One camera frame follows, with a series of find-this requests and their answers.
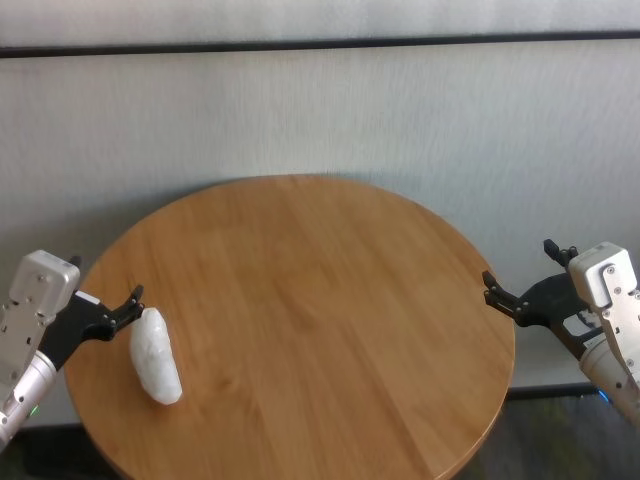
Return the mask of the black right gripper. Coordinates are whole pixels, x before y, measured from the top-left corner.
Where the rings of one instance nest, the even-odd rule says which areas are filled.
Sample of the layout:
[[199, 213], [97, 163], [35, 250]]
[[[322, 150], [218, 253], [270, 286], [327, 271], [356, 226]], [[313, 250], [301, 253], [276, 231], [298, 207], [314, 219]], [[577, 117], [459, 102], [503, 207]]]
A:
[[[543, 241], [543, 250], [565, 271], [579, 254], [575, 246], [560, 248], [552, 239]], [[576, 360], [580, 360], [586, 351], [585, 343], [601, 333], [600, 327], [587, 326], [586, 333], [572, 334], [564, 326], [564, 322], [573, 316], [585, 323], [586, 316], [592, 313], [588, 304], [578, 296], [568, 273], [537, 282], [521, 297], [504, 290], [488, 270], [482, 273], [482, 280], [484, 300], [488, 306], [511, 318], [519, 327], [548, 329]]]

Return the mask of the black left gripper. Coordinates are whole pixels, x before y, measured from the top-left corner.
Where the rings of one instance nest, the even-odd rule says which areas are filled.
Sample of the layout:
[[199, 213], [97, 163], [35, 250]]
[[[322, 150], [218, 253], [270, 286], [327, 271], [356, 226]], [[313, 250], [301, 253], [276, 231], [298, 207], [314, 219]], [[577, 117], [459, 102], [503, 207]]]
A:
[[[72, 256], [68, 262], [80, 268], [82, 259]], [[89, 340], [110, 341], [139, 319], [145, 308], [141, 302], [143, 293], [144, 287], [137, 285], [122, 305], [111, 310], [97, 298], [76, 291], [67, 306], [46, 328], [38, 350], [56, 371], [61, 370], [82, 343]]]

